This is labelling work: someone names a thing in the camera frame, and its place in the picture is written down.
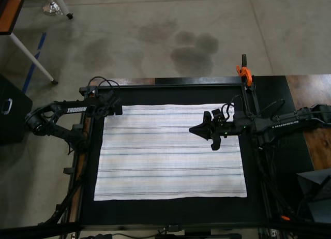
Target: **orange clamp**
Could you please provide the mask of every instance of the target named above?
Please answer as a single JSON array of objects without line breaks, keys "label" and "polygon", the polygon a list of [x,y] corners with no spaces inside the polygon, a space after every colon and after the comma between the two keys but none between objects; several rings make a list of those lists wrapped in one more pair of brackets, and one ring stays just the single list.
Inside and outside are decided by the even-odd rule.
[{"label": "orange clamp", "polygon": [[287,216],[281,216],[282,219],[286,220],[286,221],[291,221],[289,217]]},{"label": "orange clamp", "polygon": [[252,74],[250,73],[250,70],[247,67],[242,67],[240,69],[240,67],[237,66],[236,68],[237,68],[237,72],[240,77],[246,77],[247,86],[251,86],[253,83],[253,79],[252,79]]},{"label": "orange clamp", "polygon": [[247,79],[247,86],[251,87],[253,83],[252,74],[250,73],[250,70],[247,68],[247,59],[246,54],[242,55],[242,68],[240,69],[239,66],[236,67],[237,72],[240,77],[246,77]]}]

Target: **clamp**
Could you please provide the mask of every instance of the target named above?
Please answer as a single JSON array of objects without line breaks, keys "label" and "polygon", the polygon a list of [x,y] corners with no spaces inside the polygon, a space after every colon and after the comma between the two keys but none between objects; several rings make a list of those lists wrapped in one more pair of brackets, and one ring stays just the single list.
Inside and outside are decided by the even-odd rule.
[{"label": "clamp", "polygon": [[252,74],[250,73],[250,70],[247,68],[247,58],[246,54],[242,55],[242,67],[239,66],[236,67],[238,75],[245,79],[246,86],[251,87],[253,83]]}]

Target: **cable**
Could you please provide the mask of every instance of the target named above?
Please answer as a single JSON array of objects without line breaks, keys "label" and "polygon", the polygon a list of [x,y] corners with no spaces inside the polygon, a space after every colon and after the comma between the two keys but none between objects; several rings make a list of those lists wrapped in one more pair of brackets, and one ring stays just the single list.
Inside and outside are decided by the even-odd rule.
[{"label": "cable", "polygon": [[283,107],[283,105],[285,104],[285,100],[284,99],[278,99],[270,104],[268,104],[263,110],[261,110],[258,114],[256,114],[255,116],[259,116],[261,115],[263,112],[265,112],[267,109],[269,109],[271,106],[273,106],[274,104],[277,104],[278,102],[282,102],[282,104],[272,113],[270,119],[275,115],[275,113],[277,113],[280,108]]},{"label": "cable", "polygon": [[229,114],[229,109],[230,107],[232,106],[234,108],[234,105],[232,104],[233,100],[236,99],[236,98],[240,98],[241,101],[242,101],[242,108],[243,108],[243,111],[244,111],[244,114],[246,115],[246,117],[248,117],[249,119],[251,119],[251,117],[247,114],[247,108],[246,108],[246,104],[244,102],[244,98],[242,95],[236,95],[234,96],[231,101],[229,103],[225,103],[223,104],[222,108],[221,108],[221,112],[223,113],[224,115],[224,112],[223,112],[223,108],[227,105],[227,109],[226,109],[226,113],[227,113],[227,117],[225,118],[225,121],[227,121],[229,118],[230,118],[230,114]]},{"label": "cable", "polygon": [[110,86],[112,86],[112,84],[109,82],[109,80],[107,80],[105,77],[102,77],[102,76],[93,77],[92,79],[89,80],[87,86],[89,86],[91,84],[92,80],[95,80],[95,79],[103,79],[104,81],[107,81]]},{"label": "cable", "polygon": [[159,234],[154,234],[154,235],[149,235],[149,236],[144,236],[144,237],[136,237],[136,236],[131,236],[131,235],[126,235],[126,234],[121,234],[121,233],[116,233],[116,234],[113,234],[113,236],[115,235],[122,235],[122,236],[126,236],[128,238],[132,238],[132,239],[147,239],[147,238],[151,238],[151,237],[155,237]]},{"label": "cable", "polygon": [[[113,238],[113,236],[115,235],[121,235],[121,236],[126,236],[128,238],[132,238],[132,239],[147,239],[147,238],[152,238],[155,237],[157,235],[162,234],[163,232],[167,233],[166,230],[162,230],[159,231],[158,230],[158,234],[154,234],[154,235],[149,235],[149,236],[143,236],[143,237],[136,237],[136,236],[131,236],[131,235],[126,235],[126,234],[121,234],[121,233],[116,233],[116,234],[106,234],[106,235],[102,235],[104,237],[104,239],[108,239],[108,238]],[[88,236],[88,237],[83,237],[82,239],[95,239],[95,236]]]},{"label": "cable", "polygon": [[121,88],[120,85],[119,85],[116,81],[114,81],[114,80],[103,80],[103,81],[101,81],[101,82],[99,83],[98,87],[100,87],[101,84],[102,84],[103,82],[106,82],[106,81],[107,81],[107,82],[110,81],[110,82],[115,83],[115,84],[118,86],[118,89]]}]

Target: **blue tape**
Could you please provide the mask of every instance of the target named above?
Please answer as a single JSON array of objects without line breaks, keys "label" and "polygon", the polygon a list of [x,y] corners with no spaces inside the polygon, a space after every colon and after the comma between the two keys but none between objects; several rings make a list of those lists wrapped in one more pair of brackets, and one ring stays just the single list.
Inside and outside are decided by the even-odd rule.
[{"label": "blue tape", "polygon": [[[47,35],[46,32],[42,33],[37,50],[41,50],[41,48],[43,46],[43,43],[45,42],[46,35]],[[39,58],[39,55],[40,55],[40,51],[35,55],[35,58],[38,59]],[[27,91],[27,88],[29,86],[29,83],[30,83],[30,80],[32,78],[32,75],[33,75],[33,72],[34,72],[35,68],[36,68],[36,65],[34,63],[32,63],[31,66],[30,66],[29,72],[27,73],[27,76],[26,76],[24,85],[23,85],[22,92],[24,94]]]},{"label": "blue tape", "polygon": [[46,39],[46,32],[42,33],[42,35],[41,35],[41,39],[40,39],[40,42],[38,45],[38,50],[41,50],[43,43],[45,42],[45,39]]},{"label": "blue tape", "polygon": [[[38,59],[39,58],[39,55],[40,55],[40,52],[38,52],[35,55],[35,58]],[[32,74],[33,74],[33,71],[35,70],[35,68],[36,68],[36,65],[34,63],[32,63],[31,66],[30,66],[29,72],[27,73],[27,76],[26,76],[24,85],[23,85],[22,92],[24,94],[26,93],[27,87],[29,86],[29,83],[30,83],[30,80],[31,80],[31,77],[32,77]]]}]

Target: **black tabletop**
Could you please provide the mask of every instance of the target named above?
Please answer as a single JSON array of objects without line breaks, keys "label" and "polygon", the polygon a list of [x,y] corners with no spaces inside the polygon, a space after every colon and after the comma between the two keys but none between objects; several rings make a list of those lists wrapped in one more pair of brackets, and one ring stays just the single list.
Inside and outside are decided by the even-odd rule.
[{"label": "black tabletop", "polygon": [[[212,82],[213,85],[196,85]],[[123,105],[134,104],[203,104],[224,103],[242,93],[240,78],[156,79],[155,86],[123,87]],[[256,77],[256,93],[261,108],[274,100],[286,101],[281,112],[294,111],[285,77]],[[261,183],[249,136],[240,136],[247,198],[182,198],[171,200],[93,201],[99,153],[102,144],[103,120],[92,124],[91,147],[87,164],[87,180],[83,188],[79,221],[86,226],[104,225],[201,225],[235,223],[262,225],[267,221]],[[296,207],[302,198],[296,173],[311,171],[313,166],[302,133],[282,139],[275,155],[278,186],[290,205]]]}]

